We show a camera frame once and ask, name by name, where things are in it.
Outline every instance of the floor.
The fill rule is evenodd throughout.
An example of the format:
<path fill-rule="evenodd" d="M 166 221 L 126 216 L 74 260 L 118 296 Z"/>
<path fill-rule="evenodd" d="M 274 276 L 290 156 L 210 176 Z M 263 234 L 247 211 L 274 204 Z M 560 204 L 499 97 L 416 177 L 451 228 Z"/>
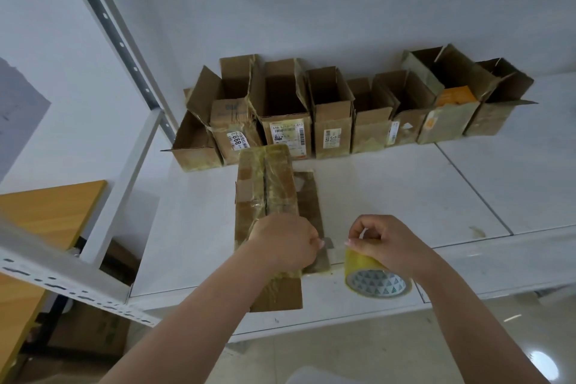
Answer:
<path fill-rule="evenodd" d="M 553 383 L 576 382 L 576 298 L 546 307 L 524 293 L 486 305 L 526 353 L 536 352 L 549 379 L 558 375 Z M 129 344 L 146 331 L 131 331 Z M 284 384 L 302 366 L 367 383 L 463 382 L 434 313 L 423 310 L 252 340 L 244 354 L 223 352 L 208 383 Z"/>

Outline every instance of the closed cardboard box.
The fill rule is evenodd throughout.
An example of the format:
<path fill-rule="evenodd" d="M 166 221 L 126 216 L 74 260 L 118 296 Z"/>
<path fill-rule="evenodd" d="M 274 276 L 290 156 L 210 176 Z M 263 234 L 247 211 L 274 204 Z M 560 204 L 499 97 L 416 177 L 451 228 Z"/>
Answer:
<path fill-rule="evenodd" d="M 426 116 L 433 108 L 435 97 L 432 92 L 417 75 L 406 70 L 378 73 L 374 83 L 387 89 L 396 101 L 386 146 L 415 143 Z"/>
<path fill-rule="evenodd" d="M 414 72 L 435 97 L 434 110 L 426 116 L 418 136 L 420 144 L 461 137 L 480 102 L 499 82 L 450 44 L 405 51 L 402 68 Z"/>
<path fill-rule="evenodd" d="M 264 100 L 264 76 L 256 55 L 221 58 L 220 71 L 202 68 L 186 108 L 213 133 L 224 162 L 236 164 L 241 149 L 263 144 L 252 101 Z"/>
<path fill-rule="evenodd" d="M 238 163 L 234 240 L 237 249 L 255 222 L 270 213 L 298 214 L 298 198 L 288 146 L 274 144 L 244 150 Z M 277 273 L 250 307 L 250 312 L 302 308 L 298 273 Z"/>
<path fill-rule="evenodd" d="M 172 149 L 162 152 L 172 152 L 185 172 L 222 166 L 212 133 L 189 111 L 176 132 Z"/>
<path fill-rule="evenodd" d="M 265 100 L 256 108 L 256 114 L 267 144 L 285 144 L 293 159 L 311 158 L 312 117 L 299 61 L 293 58 L 266 62 L 264 72 Z"/>
<path fill-rule="evenodd" d="M 398 104 L 391 93 L 375 79 L 351 79 L 348 85 L 354 94 L 354 129 L 352 153 L 379 151 L 386 147 L 390 115 Z"/>
<path fill-rule="evenodd" d="M 316 158 L 350 154 L 354 96 L 336 67 L 306 73 L 312 100 Z"/>
<path fill-rule="evenodd" d="M 536 103 L 522 100 L 534 80 L 504 58 L 481 61 L 478 64 L 501 81 L 478 107 L 464 134 L 496 135 L 517 106 Z"/>

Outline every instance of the wooden tabletop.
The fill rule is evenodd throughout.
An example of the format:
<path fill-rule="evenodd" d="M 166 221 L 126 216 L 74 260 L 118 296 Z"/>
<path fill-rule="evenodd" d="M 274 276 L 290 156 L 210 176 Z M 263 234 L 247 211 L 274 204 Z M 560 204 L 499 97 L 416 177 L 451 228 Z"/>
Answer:
<path fill-rule="evenodd" d="M 0 215 L 62 250 L 76 243 L 106 181 L 0 195 Z M 0 273 L 0 382 L 50 292 Z"/>

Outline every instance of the yellow packing tape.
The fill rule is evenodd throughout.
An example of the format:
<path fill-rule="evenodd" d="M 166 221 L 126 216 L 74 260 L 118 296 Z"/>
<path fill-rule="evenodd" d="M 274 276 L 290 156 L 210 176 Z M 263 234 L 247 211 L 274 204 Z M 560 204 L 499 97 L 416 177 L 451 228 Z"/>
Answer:
<path fill-rule="evenodd" d="M 412 290 L 412 280 L 405 280 L 374 258 L 348 248 L 344 259 L 344 282 L 353 292 L 376 299 L 393 299 Z"/>

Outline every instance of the person's left hand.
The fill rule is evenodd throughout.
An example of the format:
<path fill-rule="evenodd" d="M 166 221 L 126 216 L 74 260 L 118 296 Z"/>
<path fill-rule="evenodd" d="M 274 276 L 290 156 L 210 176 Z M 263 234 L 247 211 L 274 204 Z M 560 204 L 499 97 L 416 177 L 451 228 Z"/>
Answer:
<path fill-rule="evenodd" d="M 309 266 L 324 246 L 308 220 L 288 213 L 258 220 L 248 237 L 250 242 L 259 248 L 262 258 L 270 258 L 276 272 L 296 272 Z"/>

